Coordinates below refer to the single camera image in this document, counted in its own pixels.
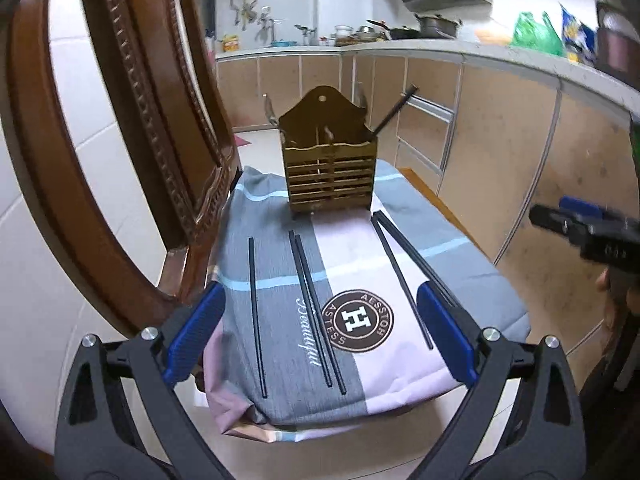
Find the black chopstick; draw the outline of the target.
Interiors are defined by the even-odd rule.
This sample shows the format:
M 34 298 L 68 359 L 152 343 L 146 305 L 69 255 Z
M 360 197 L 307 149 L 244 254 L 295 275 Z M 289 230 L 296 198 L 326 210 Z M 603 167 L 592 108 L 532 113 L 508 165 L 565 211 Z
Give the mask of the black chopstick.
M 373 219 L 390 233 L 393 239 L 396 240 L 396 243 L 405 251 L 423 274 L 434 283 L 435 289 L 440 293 L 442 299 L 446 301 L 447 304 L 450 304 L 451 307 L 459 307 L 460 302 L 457 300 L 456 296 L 454 296 L 454 293 L 449 289 L 435 270 L 426 262 L 413 244 L 409 242 L 408 238 L 405 237 L 405 235 L 400 232 L 400 229 L 393 224 L 392 220 L 390 220 L 383 211 L 375 211 Z
M 387 127 L 387 125 L 400 113 L 402 108 L 408 104 L 408 102 L 418 93 L 419 88 L 412 84 L 400 97 L 400 99 L 394 104 L 392 109 L 386 114 L 381 122 L 372 131 L 371 140 L 376 139 L 380 133 Z
M 333 368 L 333 373 L 337 381 L 338 388 L 340 389 L 340 393 L 342 396 L 346 396 L 347 388 L 346 388 L 344 377 L 341 371 L 340 363 L 337 361 L 337 357 L 335 355 L 334 349 L 332 348 L 330 343 L 328 332 L 326 331 L 326 326 L 324 326 L 324 321 L 322 318 L 320 301 L 317 295 L 316 286 L 314 286 L 314 279 L 312 278 L 312 275 L 308 266 L 308 261 L 304 251 L 302 239 L 298 234 L 294 234 L 294 244 L 299 256 L 300 263 L 302 264 L 303 274 L 305 277 L 307 288 L 310 293 L 310 300 L 311 300 L 312 306 L 314 307 L 314 316 L 316 317 L 317 324 L 320 328 L 320 335 L 322 336 L 322 339 L 323 339 L 324 348 L 326 348 L 326 355 L 329 357 L 331 366 Z
M 263 399 L 268 399 L 268 388 L 266 382 L 266 373 L 264 365 L 264 356 L 262 355 L 262 337 L 260 336 L 260 323 L 257 302 L 257 280 L 256 280 L 256 261 L 255 261 L 255 240 L 250 237 L 247 241 L 248 250 L 248 274 L 250 274 L 250 308 L 252 309 L 254 345 L 256 354 L 256 365 L 259 380 L 260 394 Z
M 420 318 L 420 313 L 418 311 L 418 307 L 416 306 L 416 300 L 414 300 L 412 296 L 412 292 L 409 288 L 409 285 L 404 277 L 404 274 L 402 274 L 401 272 L 401 268 L 397 262 L 394 252 L 392 251 L 392 248 L 390 247 L 390 243 L 388 242 L 386 235 L 383 233 L 382 224 L 380 219 L 378 218 L 379 216 L 380 214 L 378 213 L 378 211 L 375 211 L 375 213 L 372 214 L 372 217 L 371 217 L 372 226 L 374 227 L 375 233 L 378 236 L 378 240 L 381 242 L 383 246 L 385 255 L 388 261 L 390 262 L 390 265 L 392 266 L 392 269 L 396 275 L 400 288 L 402 289 L 402 291 L 404 292 L 408 300 L 409 306 L 411 308 L 413 316 L 416 318 L 416 322 L 418 323 L 422 336 L 426 342 L 427 348 L 428 350 L 432 351 L 434 349 L 432 338 Z
M 309 320 L 310 330 L 311 330 L 312 336 L 314 336 L 314 348 L 316 348 L 317 350 L 318 360 L 322 368 L 324 380 L 326 381 L 326 385 L 328 386 L 328 388 L 332 388 L 333 382 L 332 382 L 331 374 L 329 372 L 328 364 L 326 364 L 326 357 L 324 356 L 322 345 L 320 344 L 318 328 L 316 326 L 316 322 L 314 322 L 314 315 L 312 314 L 309 290 L 305 280 L 302 262 L 299 259 L 299 254 L 298 254 L 297 245 L 295 241 L 295 233 L 293 230 L 288 231 L 288 240 L 290 241 L 294 264 L 296 267 L 296 273 L 299 281 L 299 286 L 300 286 L 300 290 L 302 291 L 305 308 L 307 310 L 307 313 L 304 315 L 306 315 L 306 317 Z

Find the silver metal spoon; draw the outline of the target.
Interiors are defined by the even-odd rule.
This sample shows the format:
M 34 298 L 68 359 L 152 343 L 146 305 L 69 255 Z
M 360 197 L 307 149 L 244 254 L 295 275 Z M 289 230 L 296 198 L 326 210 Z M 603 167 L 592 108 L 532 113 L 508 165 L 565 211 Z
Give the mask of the silver metal spoon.
M 274 112 L 272 101 L 270 99 L 269 94 L 264 93 L 262 97 L 264 98 L 264 111 L 267 118 L 267 122 L 269 122 L 270 125 L 272 125 L 274 128 L 279 129 L 280 128 L 279 119 L 277 118 L 276 113 Z

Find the beige kitchen cabinets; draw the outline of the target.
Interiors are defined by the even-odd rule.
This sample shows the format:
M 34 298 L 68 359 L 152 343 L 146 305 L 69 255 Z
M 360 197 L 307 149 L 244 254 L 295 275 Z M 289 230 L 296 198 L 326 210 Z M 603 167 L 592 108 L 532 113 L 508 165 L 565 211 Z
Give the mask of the beige kitchen cabinets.
M 527 211 L 573 195 L 637 213 L 636 89 L 557 56 L 442 40 L 226 53 L 215 74 L 238 131 L 265 128 L 265 96 L 283 113 L 319 84 L 363 93 L 378 125 L 416 86 L 381 134 L 382 159 L 448 208 L 525 301 L 534 336 L 558 335 L 572 363 L 600 356 L 600 266 L 533 228 Z

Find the grey pink striped cloth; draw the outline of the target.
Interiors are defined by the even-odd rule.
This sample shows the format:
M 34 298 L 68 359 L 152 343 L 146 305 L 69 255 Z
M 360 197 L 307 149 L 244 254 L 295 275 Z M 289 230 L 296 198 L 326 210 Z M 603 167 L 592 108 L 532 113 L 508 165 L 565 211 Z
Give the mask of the grey pink striped cloth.
M 357 209 L 294 216 L 282 177 L 244 171 L 228 203 L 214 267 L 226 292 L 226 310 L 204 353 L 206 398 L 223 434 L 264 442 L 321 438 L 454 388 L 438 350 L 427 348 L 370 218 L 370 211 Z M 289 230 L 302 239 L 346 396 L 314 316 L 333 387 L 324 380 L 304 315 Z M 260 394 L 256 365 L 250 237 L 268 399 Z M 416 298 L 424 275 L 386 238 Z

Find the blue snack bag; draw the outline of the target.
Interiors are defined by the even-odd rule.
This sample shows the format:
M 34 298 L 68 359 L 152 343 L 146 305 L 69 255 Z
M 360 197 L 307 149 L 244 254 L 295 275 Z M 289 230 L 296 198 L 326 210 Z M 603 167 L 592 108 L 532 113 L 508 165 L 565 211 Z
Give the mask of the blue snack bag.
M 561 10 L 562 41 L 566 57 L 572 62 L 593 66 L 597 59 L 596 33 L 575 18 L 564 6 L 561 6 Z

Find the green plastic bag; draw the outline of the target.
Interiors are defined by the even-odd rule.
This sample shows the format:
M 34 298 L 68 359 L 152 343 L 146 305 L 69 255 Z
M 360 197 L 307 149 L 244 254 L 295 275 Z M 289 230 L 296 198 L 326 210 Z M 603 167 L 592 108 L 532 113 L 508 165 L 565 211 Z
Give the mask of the green plastic bag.
M 564 44 L 556 33 L 546 11 L 541 13 L 541 22 L 536 20 L 533 13 L 522 12 L 516 20 L 510 46 L 535 50 L 561 58 L 565 55 Z

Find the pink dustpan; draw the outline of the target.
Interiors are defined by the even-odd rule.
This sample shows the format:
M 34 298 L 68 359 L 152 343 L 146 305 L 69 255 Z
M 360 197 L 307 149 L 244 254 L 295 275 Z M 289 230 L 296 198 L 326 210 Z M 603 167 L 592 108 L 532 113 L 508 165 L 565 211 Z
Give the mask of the pink dustpan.
M 234 140 L 238 148 L 252 144 L 252 142 L 245 140 L 242 136 L 238 136 L 237 134 L 234 136 Z

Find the brown wooden utensil holder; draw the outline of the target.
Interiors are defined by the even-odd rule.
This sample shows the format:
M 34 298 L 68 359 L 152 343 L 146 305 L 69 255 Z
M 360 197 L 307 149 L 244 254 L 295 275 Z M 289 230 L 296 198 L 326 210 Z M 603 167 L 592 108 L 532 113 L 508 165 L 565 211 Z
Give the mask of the brown wooden utensil holder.
M 378 140 L 367 112 L 337 89 L 318 86 L 278 119 L 293 214 L 371 207 Z

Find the metal cooking pot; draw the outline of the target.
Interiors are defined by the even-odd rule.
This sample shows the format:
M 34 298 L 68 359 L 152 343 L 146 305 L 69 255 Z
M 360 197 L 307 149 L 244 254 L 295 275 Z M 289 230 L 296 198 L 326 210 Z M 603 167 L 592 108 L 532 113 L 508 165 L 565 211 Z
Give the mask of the metal cooking pot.
M 461 20 L 453 21 L 440 14 L 414 16 L 420 25 L 420 37 L 423 39 L 456 40 L 458 30 L 463 25 Z

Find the yellow box on counter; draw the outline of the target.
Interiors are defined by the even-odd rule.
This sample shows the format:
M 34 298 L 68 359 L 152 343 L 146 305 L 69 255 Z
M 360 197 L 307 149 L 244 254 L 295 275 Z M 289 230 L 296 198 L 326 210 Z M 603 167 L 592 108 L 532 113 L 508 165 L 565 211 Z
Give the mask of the yellow box on counter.
M 240 38 L 238 35 L 224 35 L 221 39 L 221 45 L 224 52 L 239 51 Z

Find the carved wooden chair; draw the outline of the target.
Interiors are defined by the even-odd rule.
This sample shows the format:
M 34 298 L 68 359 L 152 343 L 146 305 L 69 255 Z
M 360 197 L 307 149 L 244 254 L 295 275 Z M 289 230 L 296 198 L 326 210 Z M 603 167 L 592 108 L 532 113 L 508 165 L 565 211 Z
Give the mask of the carved wooden chair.
M 17 180 L 63 270 L 125 336 L 204 289 L 238 149 L 196 0 L 81 0 L 119 129 L 166 247 L 150 282 L 116 240 L 55 88 L 49 0 L 1 0 L 1 114 Z

